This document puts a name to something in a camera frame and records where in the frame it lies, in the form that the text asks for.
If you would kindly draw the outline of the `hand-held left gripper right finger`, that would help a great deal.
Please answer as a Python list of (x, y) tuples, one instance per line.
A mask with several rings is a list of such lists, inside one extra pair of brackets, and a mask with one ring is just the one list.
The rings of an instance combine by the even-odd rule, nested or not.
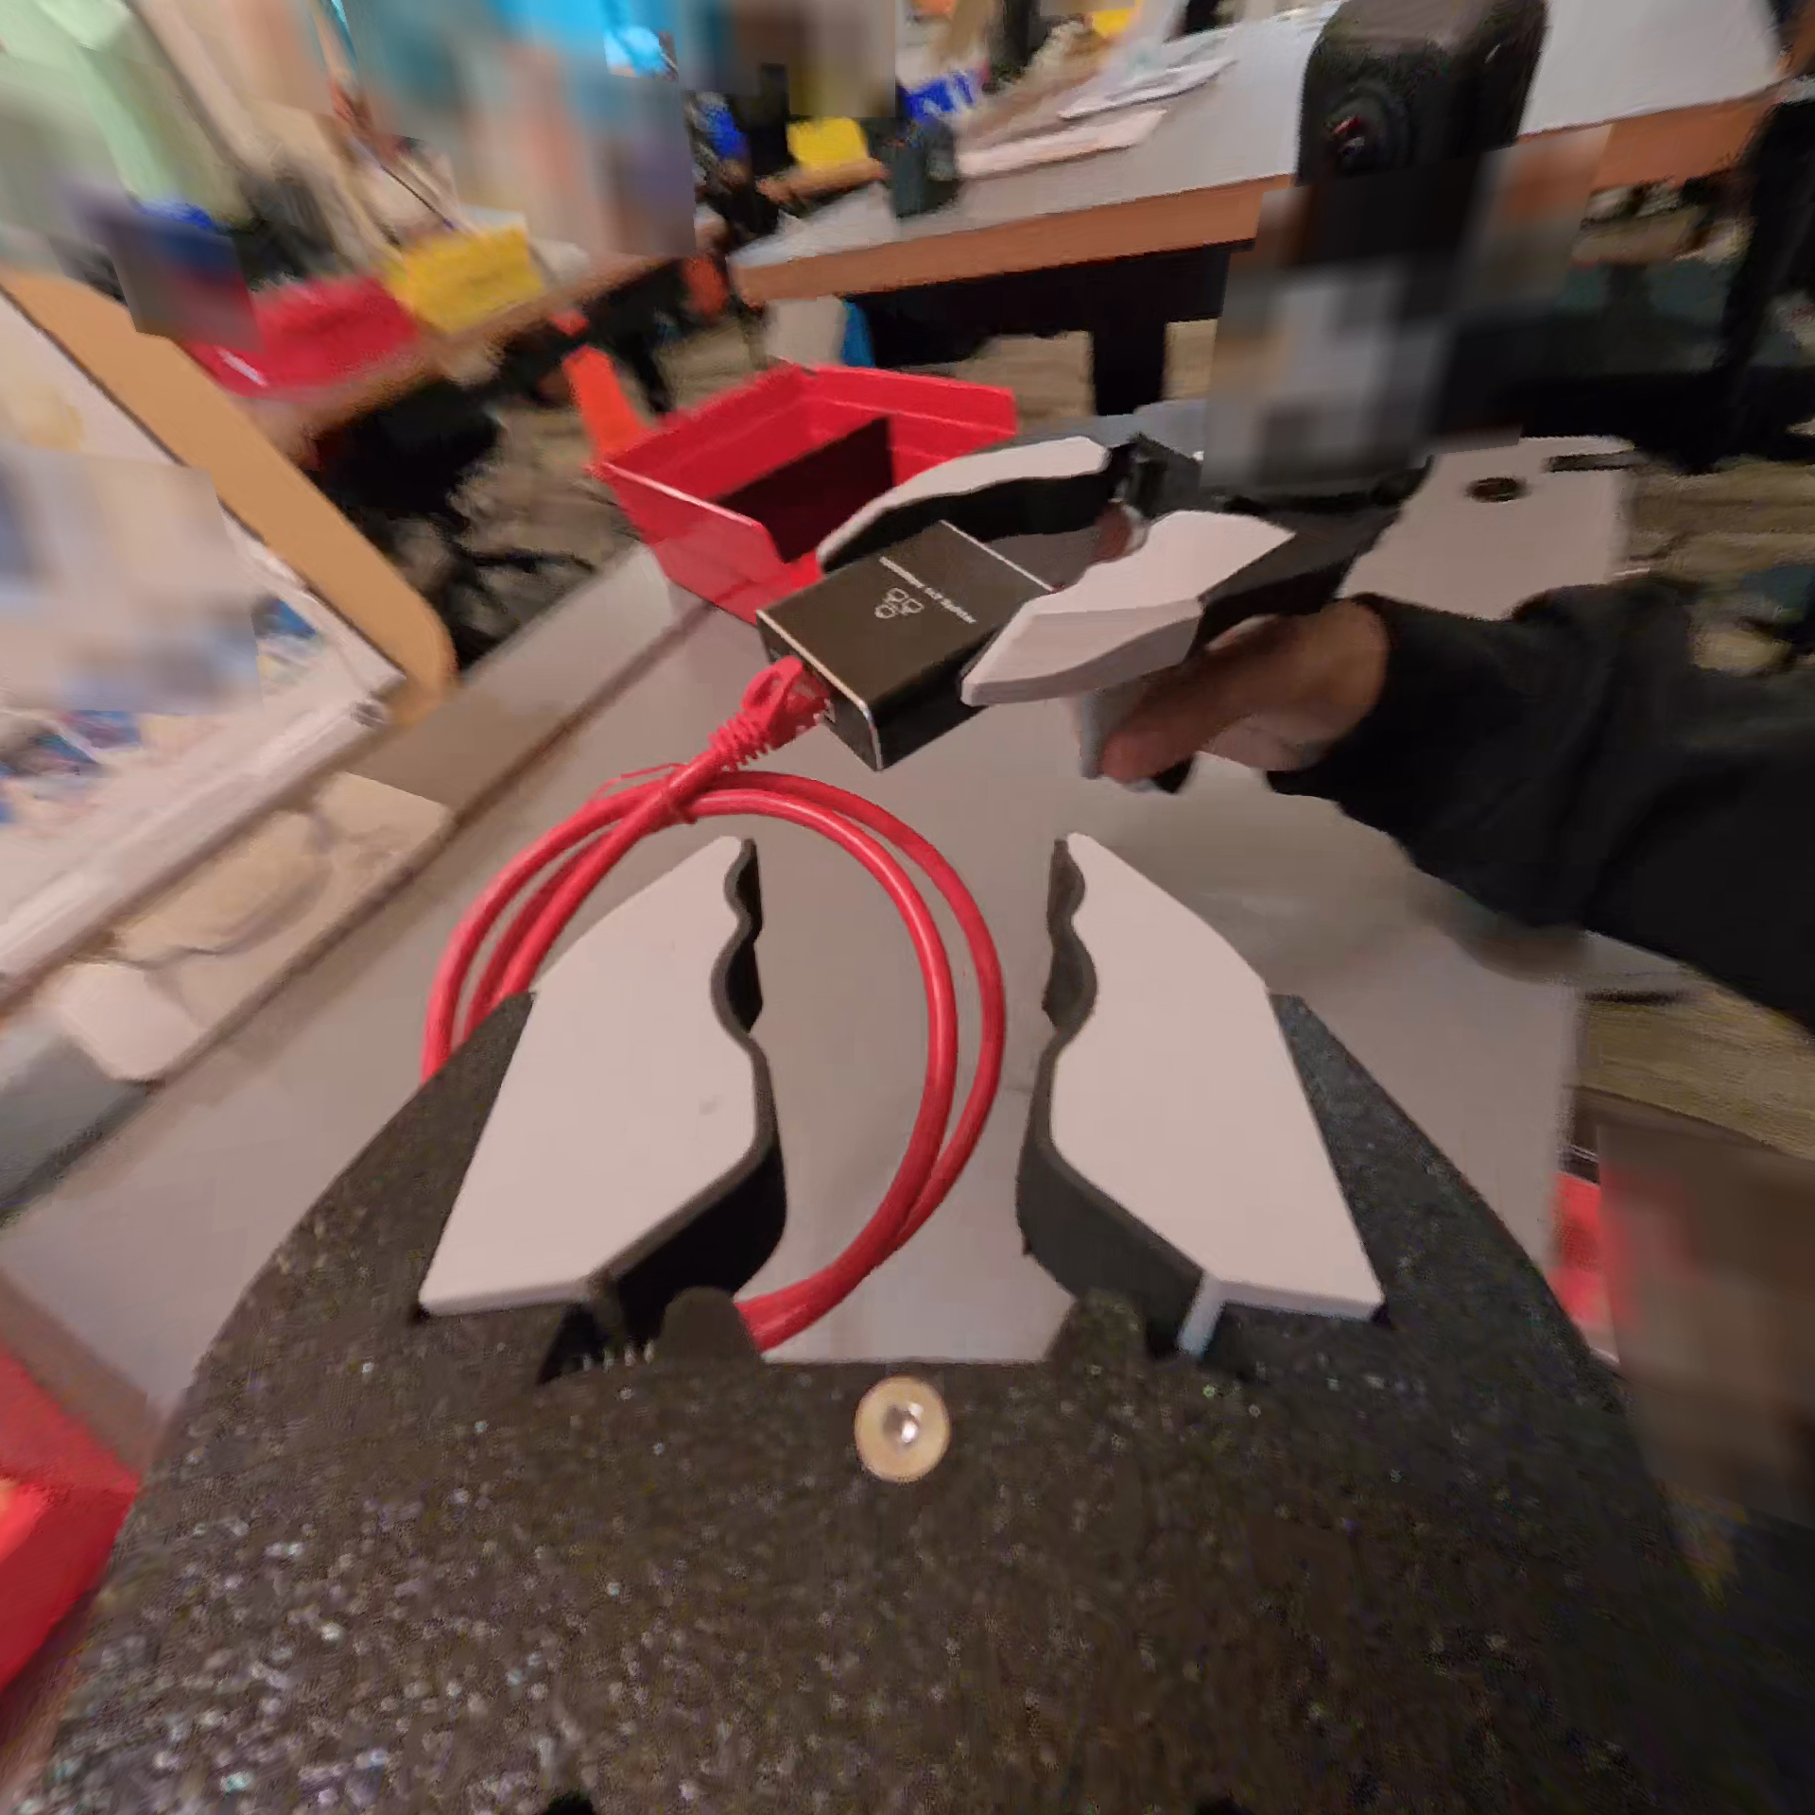
[(1371, 1322), (1382, 1284), (1257, 972), (1083, 832), (1051, 850), (1048, 931), (1027, 1253), (1159, 1354), (1206, 1354), (1226, 1309)]

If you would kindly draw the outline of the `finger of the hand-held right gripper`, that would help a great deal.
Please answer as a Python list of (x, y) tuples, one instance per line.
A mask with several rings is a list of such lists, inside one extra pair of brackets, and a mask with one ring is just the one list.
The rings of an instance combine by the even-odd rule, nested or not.
[(959, 697), (984, 710), (1115, 690), (1177, 666), (1203, 597), (1290, 537), (1291, 529), (1251, 515), (1152, 519), (1132, 553), (1022, 604), (965, 668)]
[(1089, 436), (994, 445), (869, 500), (821, 537), (815, 562), (834, 573), (933, 524), (987, 547), (1091, 529), (1095, 555), (1112, 559), (1143, 543), (1143, 515), (1125, 496), (1127, 475), (1127, 452)]

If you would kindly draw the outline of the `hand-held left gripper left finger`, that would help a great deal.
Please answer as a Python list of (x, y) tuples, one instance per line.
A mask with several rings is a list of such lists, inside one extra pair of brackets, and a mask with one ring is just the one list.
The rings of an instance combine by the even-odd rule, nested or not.
[(429, 1317), (735, 1296), (786, 1227), (756, 1044), (758, 852), (719, 836), (590, 927), (527, 1020), (418, 1287)]

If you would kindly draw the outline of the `black ethernet adapter box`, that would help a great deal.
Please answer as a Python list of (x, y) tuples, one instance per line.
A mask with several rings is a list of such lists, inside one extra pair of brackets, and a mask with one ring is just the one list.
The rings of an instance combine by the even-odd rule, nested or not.
[(951, 524), (839, 566), (756, 611), (762, 649), (817, 681), (832, 735), (884, 771), (974, 718), (962, 682), (1049, 588)]

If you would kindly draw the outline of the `person's right forearm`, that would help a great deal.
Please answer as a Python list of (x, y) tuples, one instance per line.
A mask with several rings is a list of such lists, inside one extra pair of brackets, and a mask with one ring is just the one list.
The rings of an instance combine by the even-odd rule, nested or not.
[(1810, 1031), (1809, 668), (1700, 666), (1675, 582), (1560, 588), (1506, 621), (1360, 604), (1388, 645), (1376, 705), (1274, 790), (1499, 916), (1679, 961)]

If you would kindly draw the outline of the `person's right hand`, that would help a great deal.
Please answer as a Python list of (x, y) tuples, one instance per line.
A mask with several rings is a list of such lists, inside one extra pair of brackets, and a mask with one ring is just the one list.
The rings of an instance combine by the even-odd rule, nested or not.
[(1203, 755), (1263, 773), (1311, 765), (1371, 712), (1388, 658), (1384, 621), (1359, 600), (1240, 627), (1139, 682), (1097, 773), (1149, 782)]

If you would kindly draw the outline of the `grey table with wooden edge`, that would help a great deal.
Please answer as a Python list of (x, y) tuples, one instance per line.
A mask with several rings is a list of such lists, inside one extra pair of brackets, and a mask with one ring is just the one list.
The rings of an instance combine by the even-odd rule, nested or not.
[[(1171, 325), (1212, 316), (1217, 255), (1255, 234), (1263, 196), (1298, 171), (1311, 118), (1337, 101), (1311, 8), (1225, 30), (1226, 66), (1171, 103), (1135, 145), (990, 174), (928, 214), (899, 218), (871, 182), (736, 255), (747, 302), (923, 302), (987, 338), (1057, 328), (1094, 341), (1101, 414), (1164, 394)], [(1519, 118), (1521, 143), (1584, 133), (1589, 193), (1675, 183), (1732, 164), (1791, 76), (1810, 66), (1810, 4), (1783, 42), (1770, 4), (1547, 4)]]

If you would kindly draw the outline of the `white paper sheet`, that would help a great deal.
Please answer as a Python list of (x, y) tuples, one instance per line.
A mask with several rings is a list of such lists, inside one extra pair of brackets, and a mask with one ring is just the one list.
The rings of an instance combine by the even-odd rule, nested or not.
[(1062, 166), (1143, 145), (1164, 120), (1164, 105), (1124, 109), (1074, 123), (1049, 126), (1008, 143), (959, 146), (959, 177), (965, 183), (997, 174)]
[(1125, 70), (1115, 83), (1094, 83), (1058, 110), (1067, 123), (1095, 120), (1122, 110), (1164, 109), (1212, 85), (1233, 66), (1232, 53), (1212, 47), (1212, 57), (1168, 63), (1167, 66)]

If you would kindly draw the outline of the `red plastic bin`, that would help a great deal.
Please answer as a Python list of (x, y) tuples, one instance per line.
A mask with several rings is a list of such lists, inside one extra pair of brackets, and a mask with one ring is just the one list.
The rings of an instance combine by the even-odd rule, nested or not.
[(862, 506), (1019, 428), (1007, 389), (779, 361), (593, 466), (665, 579), (740, 622), (818, 582)]

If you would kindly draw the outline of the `small black box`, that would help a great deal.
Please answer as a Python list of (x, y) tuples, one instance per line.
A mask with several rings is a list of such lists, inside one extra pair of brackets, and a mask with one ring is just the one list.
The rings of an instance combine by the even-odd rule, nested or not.
[(897, 221), (940, 211), (964, 185), (959, 145), (949, 118), (940, 115), (899, 120), (884, 164)]

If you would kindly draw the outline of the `orange cone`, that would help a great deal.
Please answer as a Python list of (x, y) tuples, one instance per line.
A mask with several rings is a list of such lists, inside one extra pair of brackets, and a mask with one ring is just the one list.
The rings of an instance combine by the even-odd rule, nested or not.
[(599, 347), (576, 347), (562, 361), (562, 374), (597, 462), (613, 462), (645, 440), (651, 419), (626, 394), (611, 354)]

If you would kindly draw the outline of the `yellow plastic bin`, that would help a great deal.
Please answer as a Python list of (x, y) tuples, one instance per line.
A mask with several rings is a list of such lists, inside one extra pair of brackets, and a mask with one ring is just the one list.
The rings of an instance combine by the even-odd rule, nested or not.
[(547, 294), (548, 278), (522, 225), (441, 232), (392, 249), (376, 278), (426, 332), (464, 332)]

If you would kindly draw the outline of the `red flat bin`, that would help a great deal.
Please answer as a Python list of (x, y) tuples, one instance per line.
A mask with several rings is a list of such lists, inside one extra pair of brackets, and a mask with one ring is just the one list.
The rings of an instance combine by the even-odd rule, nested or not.
[(416, 347), (414, 316), (371, 276), (307, 278), (250, 291), (221, 339), (177, 345), (230, 395), (293, 401)]

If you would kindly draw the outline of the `red box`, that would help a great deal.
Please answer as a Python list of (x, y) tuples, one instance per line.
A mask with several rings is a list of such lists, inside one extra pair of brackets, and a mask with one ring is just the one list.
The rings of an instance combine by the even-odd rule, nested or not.
[(2, 1690), (99, 1582), (139, 1489), (2, 1350)]

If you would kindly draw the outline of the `wood-edged side table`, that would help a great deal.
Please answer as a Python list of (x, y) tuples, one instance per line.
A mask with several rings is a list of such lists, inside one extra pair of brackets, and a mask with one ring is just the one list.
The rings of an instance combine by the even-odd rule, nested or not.
[(431, 608), (188, 354), (3, 270), (3, 996), (453, 682)]

